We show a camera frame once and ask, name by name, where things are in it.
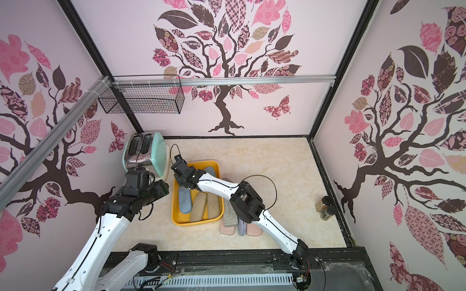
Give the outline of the tan glasses case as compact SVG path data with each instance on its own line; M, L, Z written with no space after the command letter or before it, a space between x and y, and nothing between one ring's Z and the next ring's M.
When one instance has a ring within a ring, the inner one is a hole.
M190 222L196 223L202 220L203 213L205 211L207 203L207 194L205 192L199 192L192 204L192 210L190 215Z

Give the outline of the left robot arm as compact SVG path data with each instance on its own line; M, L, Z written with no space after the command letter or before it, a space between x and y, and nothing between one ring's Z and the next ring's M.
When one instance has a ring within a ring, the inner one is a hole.
M92 235L54 290L119 291L140 271L156 271L161 263L157 247L138 243L107 274L101 274L116 242L142 208L168 194L168 184L145 168L127 172L125 185L103 204Z

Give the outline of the beige glasses case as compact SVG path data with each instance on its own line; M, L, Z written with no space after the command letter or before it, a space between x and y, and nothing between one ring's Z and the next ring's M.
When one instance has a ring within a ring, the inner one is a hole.
M207 193L208 219L215 219L220 215L219 197L212 193Z

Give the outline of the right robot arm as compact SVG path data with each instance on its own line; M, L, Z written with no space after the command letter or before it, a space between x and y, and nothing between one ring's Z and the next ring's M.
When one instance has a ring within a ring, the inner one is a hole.
M216 178L205 170L189 166L181 155L175 156L171 169L180 186L229 200L240 219L245 223L257 225L277 242L282 252L290 256L290 265L293 268L300 269L307 265L310 254L307 244L287 231L270 214L250 183L230 183Z

